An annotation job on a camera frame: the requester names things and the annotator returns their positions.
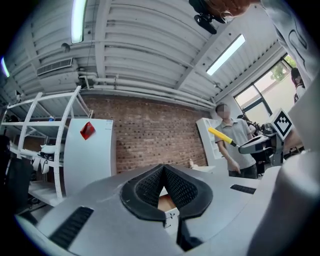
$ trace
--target tree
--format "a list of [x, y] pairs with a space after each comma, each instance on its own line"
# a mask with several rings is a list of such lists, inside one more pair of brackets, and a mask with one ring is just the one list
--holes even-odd
[[276, 66], [273, 67], [273, 69], [271, 69], [272, 75], [271, 75], [271, 79], [272, 80], [277, 80], [278, 82], [282, 81], [282, 79], [285, 78], [285, 74], [284, 74], [284, 67], [279, 63]]
[[293, 68], [296, 68], [296, 67], [297, 67], [297, 63], [294, 61], [293, 58], [291, 58], [290, 55], [287, 55], [287, 56], [284, 58], [284, 60], [285, 60], [286, 62], [288, 62], [291, 67], [293, 67]]

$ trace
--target ceiling light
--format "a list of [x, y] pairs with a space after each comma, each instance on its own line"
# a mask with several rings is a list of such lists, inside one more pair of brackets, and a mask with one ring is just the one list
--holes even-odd
[[10, 77], [9, 71], [8, 71], [6, 63], [5, 63], [5, 57], [2, 57], [2, 59], [1, 59], [1, 67], [2, 67], [2, 72], [4, 73], [4, 75], [7, 78]]
[[71, 43], [84, 40], [84, 22], [87, 0], [73, 0], [71, 17]]
[[243, 34], [240, 34], [232, 44], [219, 56], [219, 58], [209, 67], [206, 71], [212, 76], [231, 56], [239, 49], [240, 46], [246, 41]]

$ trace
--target gray t-shirt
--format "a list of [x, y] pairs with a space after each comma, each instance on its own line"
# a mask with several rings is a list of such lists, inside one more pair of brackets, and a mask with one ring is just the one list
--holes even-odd
[[[251, 133], [249, 126], [247, 125], [246, 121], [242, 119], [231, 119], [232, 125], [226, 124], [222, 122], [216, 129], [227, 135], [231, 138], [237, 145], [241, 146], [245, 144], [248, 139], [248, 134]], [[215, 143], [222, 141], [222, 139], [215, 136]], [[250, 154], [240, 154], [237, 147], [234, 147], [228, 143], [224, 142], [224, 146], [228, 151], [230, 157], [235, 160], [240, 169], [248, 168], [253, 166], [256, 163], [256, 160]], [[231, 167], [228, 163], [228, 170], [231, 171]]]

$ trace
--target white cabinet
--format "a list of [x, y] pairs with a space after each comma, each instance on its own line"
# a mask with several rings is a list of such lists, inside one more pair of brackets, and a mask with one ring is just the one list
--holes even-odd
[[[80, 131], [90, 122], [95, 132], [85, 140]], [[117, 174], [114, 122], [72, 119], [64, 148], [64, 186], [67, 197], [92, 182]]]
[[221, 155], [218, 145], [215, 143], [215, 136], [208, 131], [209, 127], [216, 128], [220, 122], [209, 118], [201, 118], [196, 122], [200, 136], [202, 139], [206, 159], [209, 166], [215, 166], [217, 159], [221, 159]]

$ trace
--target black vent grille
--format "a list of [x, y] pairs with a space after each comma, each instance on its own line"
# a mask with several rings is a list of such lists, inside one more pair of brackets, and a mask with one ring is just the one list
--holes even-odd
[[232, 185], [230, 187], [230, 189], [244, 192], [244, 193], [248, 193], [248, 194], [252, 194], [252, 195], [256, 192], [255, 188], [248, 187], [248, 186], [241, 186], [241, 185]]
[[158, 208], [159, 195], [164, 187], [161, 175], [162, 168], [139, 182], [135, 189], [137, 196], [142, 201], [156, 208]]
[[37, 69], [36, 74], [40, 76], [50, 71], [68, 68], [72, 65], [72, 60], [73, 60], [72, 58], [69, 58], [69, 59], [57, 61], [55, 63], [51, 63], [49, 65], [42, 66]]
[[165, 188], [178, 210], [189, 204], [197, 197], [198, 189], [191, 182], [168, 169], [165, 170], [165, 176]]
[[94, 210], [90, 208], [79, 207], [50, 236], [50, 240], [58, 246], [68, 249], [93, 212]]

